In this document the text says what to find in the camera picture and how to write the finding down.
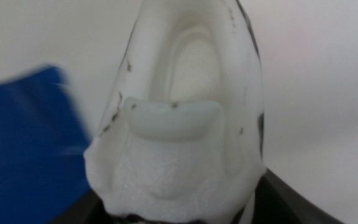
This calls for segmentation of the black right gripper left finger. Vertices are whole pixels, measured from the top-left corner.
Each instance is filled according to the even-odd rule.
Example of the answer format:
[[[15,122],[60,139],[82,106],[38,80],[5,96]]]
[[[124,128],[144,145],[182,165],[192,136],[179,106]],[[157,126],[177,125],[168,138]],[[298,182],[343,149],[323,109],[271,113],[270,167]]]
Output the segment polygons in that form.
[[[87,191],[77,201],[47,224],[112,224],[101,199],[93,190]]]

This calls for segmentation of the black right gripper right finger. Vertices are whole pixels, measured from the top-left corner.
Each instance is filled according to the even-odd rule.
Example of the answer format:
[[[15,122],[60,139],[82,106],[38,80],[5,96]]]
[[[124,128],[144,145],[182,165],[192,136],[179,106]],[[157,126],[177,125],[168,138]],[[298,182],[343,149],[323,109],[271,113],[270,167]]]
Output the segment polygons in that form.
[[[231,222],[343,224],[305,199],[271,170],[261,178],[255,198],[239,210]]]

